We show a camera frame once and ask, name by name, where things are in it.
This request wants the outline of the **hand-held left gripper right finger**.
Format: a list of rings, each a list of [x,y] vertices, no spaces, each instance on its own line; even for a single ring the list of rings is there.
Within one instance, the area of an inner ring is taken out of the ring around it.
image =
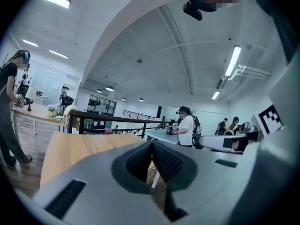
[[[251,148],[243,154],[211,152],[153,141],[153,158],[166,182],[165,214],[154,225],[232,225],[251,174]]]

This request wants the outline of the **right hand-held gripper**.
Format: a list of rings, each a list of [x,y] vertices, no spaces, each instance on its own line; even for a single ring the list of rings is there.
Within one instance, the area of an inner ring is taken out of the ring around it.
[[[247,101],[253,115],[250,124],[263,136],[279,130],[300,136],[300,65],[279,65],[264,85],[255,86],[255,96]],[[200,137],[203,147],[227,153],[243,153],[246,135]]]

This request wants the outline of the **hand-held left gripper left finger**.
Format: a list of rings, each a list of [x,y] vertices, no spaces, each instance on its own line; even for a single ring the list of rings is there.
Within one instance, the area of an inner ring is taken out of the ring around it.
[[[97,153],[70,166],[35,194],[33,200],[51,218],[67,225],[163,225],[145,180],[128,172],[127,160],[141,168],[138,142]]]

